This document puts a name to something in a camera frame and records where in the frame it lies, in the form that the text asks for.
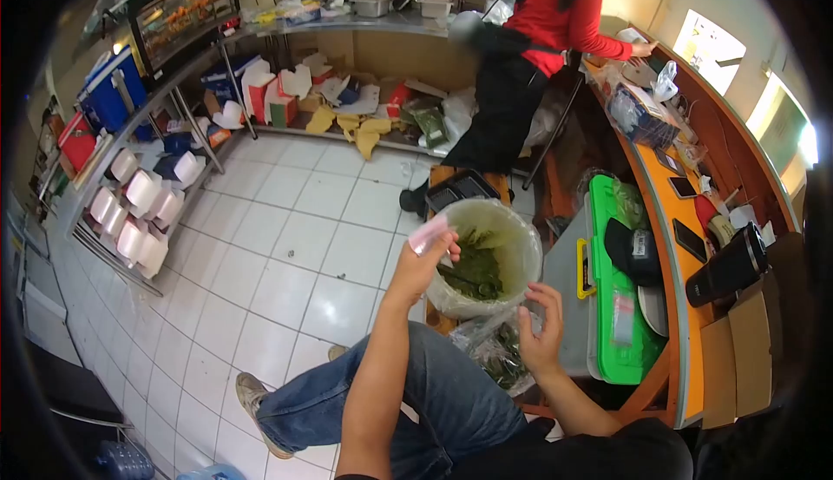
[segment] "white tile floor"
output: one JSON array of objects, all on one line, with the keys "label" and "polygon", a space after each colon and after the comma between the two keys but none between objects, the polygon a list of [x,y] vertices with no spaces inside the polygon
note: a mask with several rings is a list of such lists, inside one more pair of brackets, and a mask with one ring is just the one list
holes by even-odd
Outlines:
[{"label": "white tile floor", "polygon": [[[419,225],[398,194],[434,162],[339,141],[242,138],[187,211],[154,279],[128,287],[76,242],[50,237],[70,331],[140,442],[170,476],[224,462],[248,480],[332,477],[338,445],[269,456],[234,379],[270,389],[369,332],[404,243]],[[534,198],[512,182],[515,209]],[[411,310],[422,321],[425,304]]]}]

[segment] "black plastic tray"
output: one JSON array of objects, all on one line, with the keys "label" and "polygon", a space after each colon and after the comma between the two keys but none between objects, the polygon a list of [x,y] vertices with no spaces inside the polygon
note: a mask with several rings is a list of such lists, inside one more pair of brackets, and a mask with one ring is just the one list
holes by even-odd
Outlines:
[{"label": "black plastic tray", "polygon": [[466,169],[428,189],[425,201],[434,213],[439,213],[458,200],[478,196],[501,199],[501,194],[481,173]]}]

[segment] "black pants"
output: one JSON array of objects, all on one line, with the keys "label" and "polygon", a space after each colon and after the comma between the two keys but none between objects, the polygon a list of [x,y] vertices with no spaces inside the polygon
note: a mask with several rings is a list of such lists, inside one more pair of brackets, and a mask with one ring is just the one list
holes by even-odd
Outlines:
[{"label": "black pants", "polygon": [[520,56],[490,57],[477,72],[478,111],[443,165],[509,173],[523,149],[548,78]]}]

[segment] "green lid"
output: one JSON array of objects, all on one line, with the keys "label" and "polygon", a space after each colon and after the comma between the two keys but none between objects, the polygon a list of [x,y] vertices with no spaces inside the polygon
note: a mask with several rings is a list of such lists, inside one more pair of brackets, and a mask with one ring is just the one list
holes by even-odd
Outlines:
[{"label": "green lid", "polygon": [[[599,322],[599,373],[612,384],[639,384],[659,357],[667,339],[648,327],[642,317],[636,285],[622,271],[613,266],[605,250],[607,221],[619,217],[617,199],[613,194],[613,179],[603,174],[590,181],[590,210],[593,216],[593,277],[596,279]],[[614,340],[614,290],[633,298],[633,334],[630,345]]]}]

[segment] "black tumbler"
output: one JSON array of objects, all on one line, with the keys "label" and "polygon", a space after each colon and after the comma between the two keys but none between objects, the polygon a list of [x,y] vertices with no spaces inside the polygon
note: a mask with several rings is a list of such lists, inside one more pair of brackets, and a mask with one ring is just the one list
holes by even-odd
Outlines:
[{"label": "black tumbler", "polygon": [[758,227],[749,222],[703,268],[685,282],[685,296],[693,307],[749,287],[766,271],[766,246]]}]

